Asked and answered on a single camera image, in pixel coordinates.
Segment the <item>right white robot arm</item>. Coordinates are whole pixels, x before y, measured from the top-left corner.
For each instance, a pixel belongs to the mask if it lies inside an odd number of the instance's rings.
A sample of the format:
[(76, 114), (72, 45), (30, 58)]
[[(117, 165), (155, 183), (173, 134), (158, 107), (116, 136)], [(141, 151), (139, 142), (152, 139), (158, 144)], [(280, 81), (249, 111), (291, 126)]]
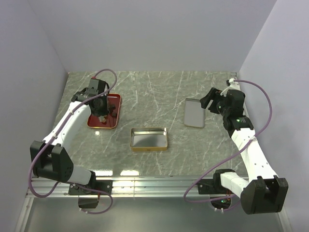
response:
[(282, 210), (288, 182), (279, 178), (267, 161), (250, 119), (244, 114), (245, 94), (237, 89), (211, 88), (200, 99), (201, 107), (223, 117), (223, 126), (241, 152), (248, 180), (231, 169), (216, 170), (213, 189), (218, 193), (230, 190), (240, 198), (244, 212), (250, 214), (278, 213)]

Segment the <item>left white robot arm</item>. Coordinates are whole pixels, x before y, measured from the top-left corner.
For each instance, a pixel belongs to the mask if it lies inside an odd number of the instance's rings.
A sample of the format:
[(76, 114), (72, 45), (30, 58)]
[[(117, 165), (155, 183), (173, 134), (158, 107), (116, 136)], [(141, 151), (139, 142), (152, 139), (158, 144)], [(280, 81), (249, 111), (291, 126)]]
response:
[(109, 113), (107, 96), (113, 86), (92, 78), (89, 86), (76, 92), (69, 107), (56, 127), (42, 140), (30, 146), (31, 166), (28, 173), (28, 187), (33, 175), (54, 180), (56, 183), (80, 185), (85, 194), (96, 191), (96, 175), (93, 171), (73, 164), (68, 149), (81, 125), (89, 116), (106, 116)]

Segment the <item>metal tongs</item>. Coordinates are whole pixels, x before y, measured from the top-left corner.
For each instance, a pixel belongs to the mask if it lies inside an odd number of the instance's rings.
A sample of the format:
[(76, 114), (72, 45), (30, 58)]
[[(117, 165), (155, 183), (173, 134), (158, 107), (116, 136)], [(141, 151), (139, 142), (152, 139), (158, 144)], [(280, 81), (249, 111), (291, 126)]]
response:
[(107, 115), (104, 115), (104, 116), (99, 116), (98, 117), (98, 120), (99, 120), (99, 122), (101, 122), (101, 123), (105, 123), (106, 122), (106, 119), (107, 119)]

